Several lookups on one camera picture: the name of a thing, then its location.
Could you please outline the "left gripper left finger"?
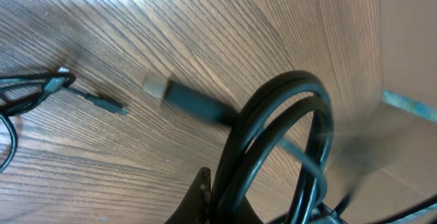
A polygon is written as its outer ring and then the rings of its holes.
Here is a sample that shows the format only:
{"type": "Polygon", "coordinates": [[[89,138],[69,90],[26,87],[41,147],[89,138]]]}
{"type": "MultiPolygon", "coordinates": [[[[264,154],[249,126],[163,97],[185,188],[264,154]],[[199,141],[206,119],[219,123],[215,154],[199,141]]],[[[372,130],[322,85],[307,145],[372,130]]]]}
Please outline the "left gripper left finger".
{"type": "Polygon", "coordinates": [[[211,172],[202,167],[175,212],[165,224],[210,223],[211,172]]]}

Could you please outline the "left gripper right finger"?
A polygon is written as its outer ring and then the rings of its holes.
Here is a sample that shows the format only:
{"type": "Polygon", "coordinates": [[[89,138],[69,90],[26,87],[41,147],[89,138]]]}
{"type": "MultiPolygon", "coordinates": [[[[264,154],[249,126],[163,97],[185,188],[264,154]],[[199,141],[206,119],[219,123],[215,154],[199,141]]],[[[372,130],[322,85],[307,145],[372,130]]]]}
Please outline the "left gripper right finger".
{"type": "Polygon", "coordinates": [[[236,214],[235,224],[262,224],[262,220],[255,213],[248,199],[245,197],[236,214]]]}

